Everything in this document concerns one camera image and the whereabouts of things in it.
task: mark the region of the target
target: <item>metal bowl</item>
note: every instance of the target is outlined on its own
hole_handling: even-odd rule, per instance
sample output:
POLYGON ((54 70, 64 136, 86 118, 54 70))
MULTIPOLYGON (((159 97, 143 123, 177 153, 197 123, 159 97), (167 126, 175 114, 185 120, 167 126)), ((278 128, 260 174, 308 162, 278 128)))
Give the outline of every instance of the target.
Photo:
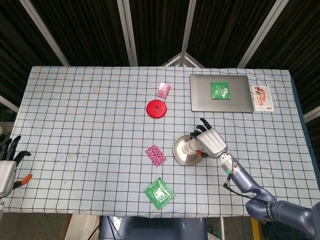
POLYGON ((173 155, 179 163, 192 166, 199 163, 202 159, 198 154, 185 154, 183 151, 183 146, 186 142, 190 141, 190 135, 184 135, 175 140, 173 144, 173 155))

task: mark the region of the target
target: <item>white metal beam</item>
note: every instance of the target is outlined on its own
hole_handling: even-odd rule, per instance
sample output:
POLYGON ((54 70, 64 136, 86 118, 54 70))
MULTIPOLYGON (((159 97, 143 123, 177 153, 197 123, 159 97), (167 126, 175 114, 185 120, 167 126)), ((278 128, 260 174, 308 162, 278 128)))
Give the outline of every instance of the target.
POLYGON ((289 0, 276 0, 273 7, 271 8, 269 14, 266 16, 264 22, 262 23, 260 29, 256 33, 254 39, 243 55, 241 61, 239 62, 237 68, 244 69, 247 63, 250 61, 251 57, 254 55, 262 41, 265 39, 265 36, 268 34, 269 30, 287 5, 289 0))
POLYGON ((311 120, 320 117, 320 106, 316 107, 315 109, 311 110, 310 112, 303 115, 304 121, 310 122, 311 120))
POLYGON ((134 28, 132 26, 130 3, 129 0, 117 0, 117 4, 129 64, 130 67, 136 67, 138 66, 138 58, 136 52, 134 28))
POLYGON ((185 56, 186 56, 186 51, 188 48, 192 22, 194 20, 196 3, 197 3, 197 0, 189 0, 189 8, 188 8, 187 16, 186 16, 184 35, 183 35, 183 41, 182 41, 180 66, 183 66, 184 62, 185 62, 185 56))
POLYGON ((19 112, 19 108, 14 105, 12 102, 8 101, 7 99, 5 99, 3 96, 0 95, 0 103, 2 103, 3 105, 5 105, 7 108, 11 109, 14 112, 19 112))
POLYGON ((61 61, 63 66, 70 66, 66 56, 61 51, 60 47, 58 46, 56 40, 51 35, 49 29, 45 25, 44 21, 40 17, 39 13, 37 12, 34 5, 31 3, 30 0, 19 0, 26 12, 29 14, 30 18, 34 22, 34 24, 39 29, 40 33, 43 35, 44 39, 47 41, 49 46, 52 48, 53 52, 56 54, 58 59, 61 61))

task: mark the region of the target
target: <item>pink wrapper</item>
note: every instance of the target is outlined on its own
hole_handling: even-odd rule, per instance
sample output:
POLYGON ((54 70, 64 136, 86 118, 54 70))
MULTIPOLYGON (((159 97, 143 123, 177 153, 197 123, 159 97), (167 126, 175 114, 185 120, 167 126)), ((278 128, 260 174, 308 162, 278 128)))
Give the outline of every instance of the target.
POLYGON ((170 89, 170 84, 165 84, 164 82, 162 82, 158 88, 158 91, 156 92, 156 96, 162 99, 167 99, 170 89))
POLYGON ((156 145, 152 145, 151 147, 149 147, 148 150, 145 151, 145 153, 157 167, 162 164, 164 160, 166 160, 166 157, 156 145))

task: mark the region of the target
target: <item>grid tablecloth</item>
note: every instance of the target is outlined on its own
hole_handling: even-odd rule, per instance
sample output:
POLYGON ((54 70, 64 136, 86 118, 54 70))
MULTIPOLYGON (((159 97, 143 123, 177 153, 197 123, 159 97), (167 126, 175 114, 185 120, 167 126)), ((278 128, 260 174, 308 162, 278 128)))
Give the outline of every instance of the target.
POLYGON ((184 166, 173 143, 205 118, 252 177, 276 196, 312 207, 320 192, 287 70, 188 67, 33 67, 12 136, 27 149, 17 176, 26 187, 5 199, 6 211, 145 217, 247 215, 248 199, 222 187, 226 174, 214 159, 184 166), (191 74, 247 75, 269 86, 274 112, 191 111, 191 74), (172 86, 167 113, 153 119, 146 105, 161 82, 172 86), (157 145, 156 167, 145 151, 157 145), (145 195, 161 177, 175 197, 157 210, 145 195))

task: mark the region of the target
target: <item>black fabric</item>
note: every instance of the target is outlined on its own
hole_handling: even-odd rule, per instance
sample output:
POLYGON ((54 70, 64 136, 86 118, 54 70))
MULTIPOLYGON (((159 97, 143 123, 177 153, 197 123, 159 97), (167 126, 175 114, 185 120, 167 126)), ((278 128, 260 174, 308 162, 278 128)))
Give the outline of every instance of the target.
POLYGON ((32 0, 72 66, 128 66, 117 0, 32 0))
POLYGON ((206 68, 235 68, 275 0, 197 0, 187 53, 206 68))
POLYGON ((0 95, 20 106, 32 66, 59 66, 18 0, 0 1, 0 95))
POLYGON ((139 66, 160 66, 181 52, 189 0, 130 0, 139 66))
POLYGON ((288 69, 303 114, 320 106, 320 1, 289 1, 246 68, 288 69))
POLYGON ((314 155, 320 170, 320 117, 307 122, 305 125, 308 130, 314 155))

